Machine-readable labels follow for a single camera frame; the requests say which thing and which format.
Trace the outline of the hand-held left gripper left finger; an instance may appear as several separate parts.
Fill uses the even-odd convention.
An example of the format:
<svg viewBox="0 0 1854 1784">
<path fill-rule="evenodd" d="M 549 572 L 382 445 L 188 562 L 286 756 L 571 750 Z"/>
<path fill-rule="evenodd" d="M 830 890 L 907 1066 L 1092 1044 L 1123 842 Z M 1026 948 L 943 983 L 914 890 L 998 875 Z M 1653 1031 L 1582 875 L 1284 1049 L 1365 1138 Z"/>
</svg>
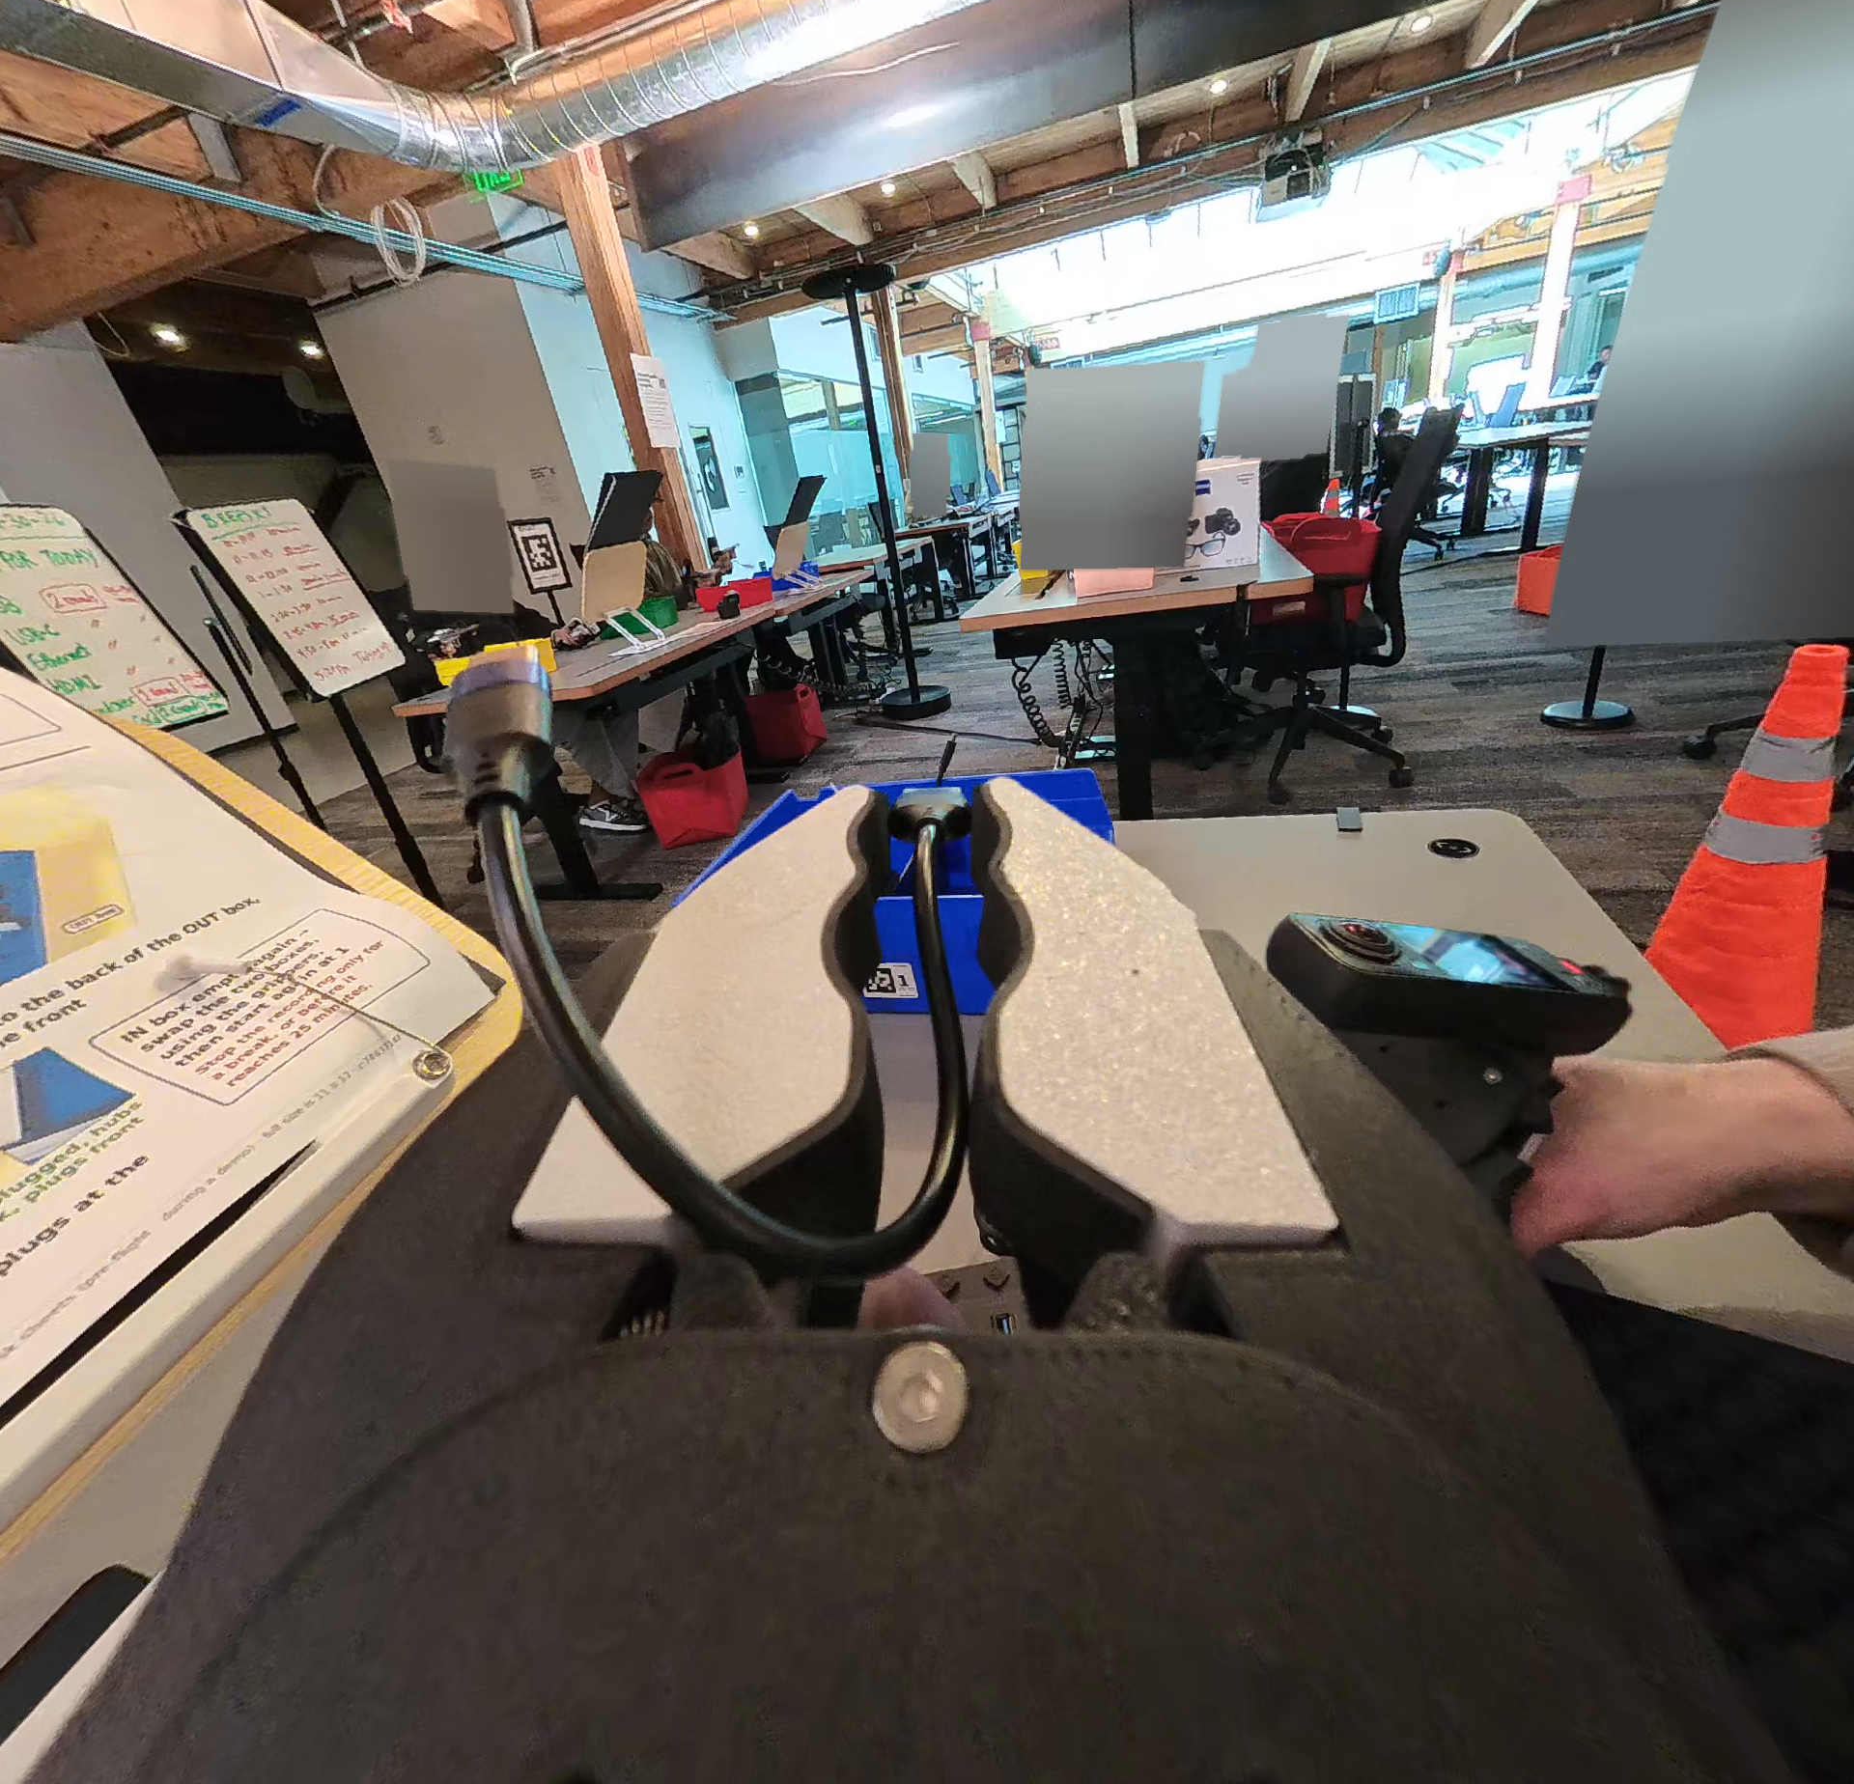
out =
<svg viewBox="0 0 1854 1784">
<path fill-rule="evenodd" d="M 885 885 L 885 801 L 779 801 L 622 953 L 603 1049 L 666 1138 L 802 1239 L 871 1239 L 885 1116 L 868 983 Z"/>
</svg>

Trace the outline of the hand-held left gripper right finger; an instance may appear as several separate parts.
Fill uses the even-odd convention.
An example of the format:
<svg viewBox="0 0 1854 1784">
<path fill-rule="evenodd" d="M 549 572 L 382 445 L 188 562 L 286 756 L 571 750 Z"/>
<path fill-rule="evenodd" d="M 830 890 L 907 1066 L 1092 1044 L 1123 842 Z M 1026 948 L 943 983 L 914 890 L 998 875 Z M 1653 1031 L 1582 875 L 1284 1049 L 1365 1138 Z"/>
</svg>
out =
<svg viewBox="0 0 1854 1784">
<path fill-rule="evenodd" d="M 976 1215 L 1026 1306 L 1102 1259 L 1176 1296 L 1224 1252 L 1337 1252 L 1330 1190 L 1237 1015 L 1252 957 L 1015 775 L 976 801 Z"/>
</svg>

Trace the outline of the person's right hand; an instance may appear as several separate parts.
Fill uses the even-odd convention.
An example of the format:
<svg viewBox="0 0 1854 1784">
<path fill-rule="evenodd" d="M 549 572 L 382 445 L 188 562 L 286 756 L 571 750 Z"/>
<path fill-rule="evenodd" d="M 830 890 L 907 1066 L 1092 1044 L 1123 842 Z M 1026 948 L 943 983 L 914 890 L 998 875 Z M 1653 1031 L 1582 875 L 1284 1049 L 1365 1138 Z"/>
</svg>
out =
<svg viewBox="0 0 1854 1784">
<path fill-rule="evenodd" d="M 1554 1060 L 1549 1138 L 1510 1205 L 1516 1252 L 1778 1215 L 1850 1272 L 1854 1119 L 1778 1060 Z"/>
</svg>

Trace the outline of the instruction sheet on stand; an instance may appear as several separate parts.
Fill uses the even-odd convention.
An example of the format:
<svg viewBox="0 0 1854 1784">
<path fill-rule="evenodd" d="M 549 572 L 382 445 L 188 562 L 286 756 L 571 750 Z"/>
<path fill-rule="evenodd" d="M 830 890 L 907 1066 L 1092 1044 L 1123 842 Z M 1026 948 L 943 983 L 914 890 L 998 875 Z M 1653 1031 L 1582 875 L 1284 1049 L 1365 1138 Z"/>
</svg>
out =
<svg viewBox="0 0 1854 1784">
<path fill-rule="evenodd" d="M 338 837 L 305 822 L 294 807 L 279 807 L 256 781 L 242 781 L 236 770 L 221 770 L 219 756 L 188 750 L 181 737 L 135 733 L 135 721 L 124 721 L 124 733 L 144 750 L 153 750 L 164 761 L 179 761 L 181 775 L 195 775 L 209 801 L 221 801 L 231 811 L 265 822 L 265 837 L 279 837 L 286 849 L 325 867 L 338 885 L 390 901 L 390 903 L 421 910 L 426 924 L 437 924 L 474 966 L 491 976 L 491 1009 L 464 1031 L 452 1031 L 452 1049 L 464 1060 L 464 1082 L 487 1074 L 487 1060 L 510 1053 L 510 1044 L 524 1031 L 524 999 L 516 999 L 510 966 L 491 957 L 487 937 L 474 937 L 462 917 L 447 917 L 437 903 L 426 903 L 421 890 L 403 890 L 401 877 L 387 877 L 382 867 L 364 867 L 356 849 L 345 849 Z"/>
</svg>

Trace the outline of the red plastic bin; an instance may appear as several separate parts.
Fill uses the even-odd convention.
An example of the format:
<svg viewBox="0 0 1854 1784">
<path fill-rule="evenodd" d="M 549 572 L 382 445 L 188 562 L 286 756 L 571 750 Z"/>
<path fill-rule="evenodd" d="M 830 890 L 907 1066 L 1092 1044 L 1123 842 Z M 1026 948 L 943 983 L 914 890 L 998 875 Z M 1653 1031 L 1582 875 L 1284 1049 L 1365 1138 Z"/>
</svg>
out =
<svg viewBox="0 0 1854 1784">
<path fill-rule="evenodd" d="M 748 770 L 797 770 L 816 750 L 827 750 L 827 705 L 812 680 L 742 699 L 742 761 Z"/>
<path fill-rule="evenodd" d="M 738 837 L 748 807 L 742 756 L 733 750 L 724 761 L 706 770 L 698 756 L 666 750 L 636 770 L 636 807 L 666 849 L 724 842 Z"/>
</svg>

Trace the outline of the orange traffic cone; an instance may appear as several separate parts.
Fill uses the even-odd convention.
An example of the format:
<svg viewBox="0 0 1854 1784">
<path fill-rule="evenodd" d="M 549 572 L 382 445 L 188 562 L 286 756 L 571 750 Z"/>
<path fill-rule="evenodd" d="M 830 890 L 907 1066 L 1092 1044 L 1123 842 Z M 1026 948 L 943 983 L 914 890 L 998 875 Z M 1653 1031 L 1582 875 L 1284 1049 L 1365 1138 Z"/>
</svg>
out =
<svg viewBox="0 0 1854 1784">
<path fill-rule="evenodd" d="M 1850 650 L 1799 641 L 1643 948 L 1717 1049 L 1814 1026 L 1840 708 Z"/>
</svg>

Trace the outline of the black office chair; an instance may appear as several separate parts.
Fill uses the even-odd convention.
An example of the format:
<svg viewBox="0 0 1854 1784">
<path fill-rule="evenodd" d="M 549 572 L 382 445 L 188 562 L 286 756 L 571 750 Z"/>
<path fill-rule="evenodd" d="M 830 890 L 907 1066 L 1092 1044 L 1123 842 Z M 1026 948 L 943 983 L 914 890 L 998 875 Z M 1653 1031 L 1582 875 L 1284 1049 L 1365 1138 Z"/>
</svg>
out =
<svg viewBox="0 0 1854 1784">
<path fill-rule="evenodd" d="M 1284 761 L 1314 737 L 1365 750 L 1384 761 L 1384 781 L 1409 790 L 1416 770 L 1397 750 L 1397 733 L 1374 708 L 1352 708 L 1352 670 L 1404 670 L 1409 606 L 1404 606 L 1404 554 L 1455 454 L 1455 405 L 1420 414 L 1409 458 L 1347 544 L 1298 535 L 1290 554 L 1314 565 L 1298 605 L 1242 606 L 1242 676 L 1258 687 L 1284 680 L 1284 705 L 1258 708 L 1252 733 L 1272 737 L 1263 807 L 1284 807 Z"/>
</svg>

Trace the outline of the wooden work desk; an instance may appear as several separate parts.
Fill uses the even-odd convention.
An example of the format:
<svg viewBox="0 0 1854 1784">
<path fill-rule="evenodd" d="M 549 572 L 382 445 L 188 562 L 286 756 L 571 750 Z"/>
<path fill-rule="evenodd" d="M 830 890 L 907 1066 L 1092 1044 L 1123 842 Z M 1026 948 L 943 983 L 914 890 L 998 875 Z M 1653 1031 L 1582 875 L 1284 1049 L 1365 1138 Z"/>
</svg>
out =
<svg viewBox="0 0 1854 1784">
<path fill-rule="evenodd" d="M 614 637 L 614 641 L 559 650 L 549 670 L 557 705 L 641 708 L 693 680 L 720 680 L 738 664 L 748 664 L 757 632 L 827 632 L 853 605 L 857 572 L 868 565 L 839 565 L 839 572 L 816 572 L 816 581 L 773 598 L 757 606 L 738 606 L 738 612 L 684 606 L 669 637 L 641 637 L 641 641 Z M 593 875 L 593 849 L 585 842 L 578 811 L 585 807 L 571 801 L 559 761 L 549 761 L 549 775 L 534 790 L 534 819 L 557 842 L 559 877 L 549 877 L 534 890 L 543 901 L 655 901 L 666 885 Z"/>
<path fill-rule="evenodd" d="M 1149 737 L 1154 737 L 1154 659 L 1164 632 L 1196 632 L 1242 605 L 1314 598 L 1314 565 L 1258 535 L 1258 572 L 1237 565 L 1154 565 L 1149 591 L 1078 598 L 1078 572 L 998 581 L 960 606 L 960 637 L 1048 637 L 1048 641 L 1110 641 L 1115 664 L 1115 807 L 1123 822 L 1149 822 Z"/>
</svg>

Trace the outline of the white printed box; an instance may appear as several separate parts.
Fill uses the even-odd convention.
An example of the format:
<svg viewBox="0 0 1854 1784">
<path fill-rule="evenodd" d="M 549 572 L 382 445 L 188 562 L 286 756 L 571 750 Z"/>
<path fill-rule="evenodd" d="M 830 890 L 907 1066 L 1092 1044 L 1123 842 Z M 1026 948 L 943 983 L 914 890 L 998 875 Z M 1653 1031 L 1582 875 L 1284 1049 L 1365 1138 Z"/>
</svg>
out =
<svg viewBox="0 0 1854 1784">
<path fill-rule="evenodd" d="M 1258 572 L 1258 483 L 1263 458 L 1196 458 L 1192 465 L 1192 527 L 1181 527 L 1181 572 Z"/>
</svg>

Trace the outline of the printed instruction sheet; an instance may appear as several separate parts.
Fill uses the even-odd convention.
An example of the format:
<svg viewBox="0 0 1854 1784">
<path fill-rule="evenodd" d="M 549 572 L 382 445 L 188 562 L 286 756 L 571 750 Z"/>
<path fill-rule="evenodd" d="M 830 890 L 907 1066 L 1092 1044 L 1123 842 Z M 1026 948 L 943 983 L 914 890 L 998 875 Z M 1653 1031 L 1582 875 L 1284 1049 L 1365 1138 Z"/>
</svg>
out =
<svg viewBox="0 0 1854 1784">
<path fill-rule="evenodd" d="M 0 856 L 18 1401 L 305 1149 L 338 1131 L 382 1149 L 426 1111 L 491 976 L 29 676 L 9 676 Z"/>
</svg>

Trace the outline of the black foam wrist rest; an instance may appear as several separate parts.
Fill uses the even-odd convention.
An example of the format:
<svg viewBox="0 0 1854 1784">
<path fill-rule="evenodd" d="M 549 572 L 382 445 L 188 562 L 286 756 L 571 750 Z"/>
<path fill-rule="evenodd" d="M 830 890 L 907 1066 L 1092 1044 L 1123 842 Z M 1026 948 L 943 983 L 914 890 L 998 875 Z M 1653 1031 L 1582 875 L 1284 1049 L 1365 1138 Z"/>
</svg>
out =
<svg viewBox="0 0 1854 1784">
<path fill-rule="evenodd" d="M 1794 1777 L 1854 1777 L 1854 1364 L 1540 1283 L 1697 1625 Z"/>
</svg>

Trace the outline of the handwritten whiteboard sign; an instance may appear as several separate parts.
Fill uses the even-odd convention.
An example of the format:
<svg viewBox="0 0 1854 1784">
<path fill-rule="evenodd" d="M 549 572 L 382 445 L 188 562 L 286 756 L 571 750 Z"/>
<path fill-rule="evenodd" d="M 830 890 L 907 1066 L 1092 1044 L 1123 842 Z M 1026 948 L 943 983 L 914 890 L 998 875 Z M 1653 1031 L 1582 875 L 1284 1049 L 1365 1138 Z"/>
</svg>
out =
<svg viewBox="0 0 1854 1784">
<path fill-rule="evenodd" d="M 9 670 L 109 721 L 195 733 L 231 717 L 219 676 L 62 510 L 0 510 L 0 650 Z"/>
<path fill-rule="evenodd" d="M 305 503 L 181 510 L 179 527 L 221 572 L 298 687 L 332 705 L 403 670 L 403 650 Z"/>
</svg>

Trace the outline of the white document stand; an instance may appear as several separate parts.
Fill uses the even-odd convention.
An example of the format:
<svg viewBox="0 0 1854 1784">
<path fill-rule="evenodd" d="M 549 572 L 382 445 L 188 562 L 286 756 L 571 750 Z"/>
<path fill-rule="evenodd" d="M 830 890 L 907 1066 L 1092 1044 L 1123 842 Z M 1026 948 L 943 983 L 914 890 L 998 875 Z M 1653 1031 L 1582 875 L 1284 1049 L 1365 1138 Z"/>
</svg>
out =
<svg viewBox="0 0 1854 1784">
<path fill-rule="evenodd" d="M 256 1381 L 294 1296 L 403 1140 L 464 1085 L 462 1049 L 390 1074 L 403 1111 L 351 1111 L 279 1169 L 135 1169 L 135 1140 L 65 1205 L 109 1215 L 109 1294 L 90 1330 L 9 1401 L 0 1666 L 44 1700 L 168 1569 L 195 1484 Z"/>
</svg>

